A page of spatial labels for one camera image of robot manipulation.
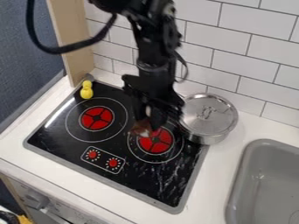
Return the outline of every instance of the small food item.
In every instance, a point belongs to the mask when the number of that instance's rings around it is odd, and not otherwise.
[[[153,130],[150,127],[149,118],[145,118],[141,121],[136,121],[130,133],[140,137],[151,137]]]

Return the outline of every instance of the white tile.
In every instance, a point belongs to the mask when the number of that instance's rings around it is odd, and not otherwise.
[[[93,75],[96,80],[106,82],[112,86],[119,88],[124,86],[122,77],[118,74],[106,72],[98,68],[95,68],[90,74]]]
[[[298,0],[262,0],[261,8],[299,15]]]
[[[115,45],[106,41],[101,41],[93,45],[94,52],[116,60],[122,60],[133,64],[132,49],[122,45]]]
[[[133,54],[134,54],[134,65],[137,63],[138,60],[138,50],[133,49]]]
[[[229,52],[215,51],[212,67],[262,81],[273,81],[278,64]]]
[[[177,0],[177,18],[216,25],[219,18],[220,3],[202,0]]]
[[[206,86],[197,82],[185,80],[182,83],[175,83],[174,89],[177,93],[186,97],[187,95],[194,95],[198,93],[205,93]]]
[[[223,73],[210,68],[188,64],[189,80],[202,84],[235,91],[239,80],[238,75]]]
[[[217,0],[217,2],[258,7],[260,0]]]
[[[87,27],[88,27],[90,37],[94,37],[104,26],[105,24],[103,23],[94,22],[92,20],[87,19]],[[109,34],[107,34],[104,40],[109,41]]]
[[[109,71],[111,73],[113,72],[112,60],[109,58],[94,54],[94,64],[102,70]]]
[[[113,26],[110,29],[110,40],[116,44],[137,48],[133,32],[125,28]]]
[[[299,45],[287,41],[253,36],[248,55],[299,67]]]
[[[299,109],[299,91],[287,87],[241,78],[238,93]]]
[[[181,40],[184,41],[184,30],[186,28],[186,24],[187,22],[183,21],[183,20],[176,20],[177,23],[177,30],[179,33],[181,33],[183,35],[183,37],[181,38]]]
[[[262,116],[299,128],[299,111],[296,109],[286,108],[268,102]]]
[[[297,20],[296,22],[296,26],[293,31],[291,41],[299,43],[299,20]]]
[[[138,69],[136,66],[120,62],[118,60],[113,60],[113,64],[115,66],[115,73],[116,74],[132,74],[132,75],[138,75]]]
[[[212,59],[212,49],[198,45],[183,43],[177,52],[181,54],[185,61],[201,66],[210,66]]]
[[[89,3],[88,1],[84,1],[84,5],[86,18],[97,20],[102,23],[106,23],[111,18],[110,13],[106,13],[105,11],[96,8],[93,4]],[[115,21],[115,25],[125,28],[131,27],[131,24],[124,16],[118,16],[117,20]]]
[[[281,66],[275,83],[299,89],[299,69],[291,66]]]
[[[187,42],[212,48],[245,54],[250,35],[228,31],[208,25],[187,23]]]
[[[278,39],[289,39],[295,20],[295,16],[282,13],[224,4],[219,26]]]
[[[235,94],[214,87],[208,88],[208,93],[220,95],[230,101],[238,110],[260,116],[264,101],[256,100],[240,94]]]

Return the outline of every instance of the metal sink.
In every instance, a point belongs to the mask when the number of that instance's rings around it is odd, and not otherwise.
[[[299,223],[299,148],[267,139],[246,147],[226,223]]]

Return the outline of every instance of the black stovetop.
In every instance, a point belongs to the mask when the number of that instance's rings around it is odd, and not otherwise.
[[[180,212],[203,147],[185,141],[173,122],[152,138],[131,136],[130,98],[96,81],[93,90],[91,100],[82,100],[79,89],[70,95],[26,147],[167,212]]]

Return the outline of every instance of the white tile wall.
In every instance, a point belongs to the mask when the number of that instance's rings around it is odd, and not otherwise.
[[[281,66],[275,83],[299,89],[299,69],[291,66]]]
[[[182,47],[179,48],[177,51],[187,62],[191,62],[206,67],[211,65],[211,61],[212,61],[211,48],[183,43]]]
[[[296,21],[295,29],[292,33],[291,41],[299,43],[299,22],[298,22],[298,19]]]
[[[118,60],[113,60],[113,64],[115,66],[115,74],[133,74],[138,75],[138,69],[136,66],[130,65],[128,63],[124,63]]]
[[[299,1],[297,0],[262,0],[261,8],[299,15]]]
[[[299,128],[299,111],[297,109],[286,108],[268,102],[262,115],[268,119]]]
[[[186,41],[232,53],[245,54],[250,35],[203,24],[187,23]]]
[[[177,18],[198,23],[216,25],[219,19],[220,3],[203,0],[176,0]]]
[[[241,78],[238,93],[299,109],[299,91],[287,87]]]
[[[94,45],[94,52],[99,55],[106,56],[116,60],[122,60],[128,63],[133,63],[133,52],[132,49],[122,46],[114,45],[109,42],[101,41]]]
[[[108,72],[113,72],[114,68],[113,68],[113,64],[112,64],[112,60],[100,55],[94,55],[94,64],[96,67],[108,71]]]
[[[262,81],[273,81],[278,64],[229,52],[215,51],[212,67]]]
[[[175,89],[183,96],[207,90],[239,110],[299,127],[299,0],[175,3],[177,28],[184,35],[178,51],[190,68],[189,80]],[[94,35],[110,15],[85,5]],[[105,40],[94,46],[94,64],[116,74],[138,74],[136,42],[125,17]],[[177,63],[177,77],[181,68]],[[122,85],[120,75],[108,81]]]
[[[299,67],[299,45],[288,41],[253,36],[248,55]]]
[[[217,2],[258,7],[260,0],[217,0]]]
[[[206,85],[186,80],[182,83],[175,83],[174,89],[182,96],[205,93]]]
[[[278,39],[289,39],[296,17],[282,13],[224,4],[220,26]]]
[[[110,29],[110,40],[112,43],[137,48],[133,32],[129,29],[112,27]]]
[[[215,87],[209,87],[208,93],[221,95],[230,101],[238,110],[253,114],[256,116],[261,115],[261,111],[265,102],[257,100],[248,96],[235,94]]]
[[[189,78],[191,81],[197,81],[201,84],[224,88],[235,91],[237,88],[239,76],[220,72],[211,68],[188,64]]]

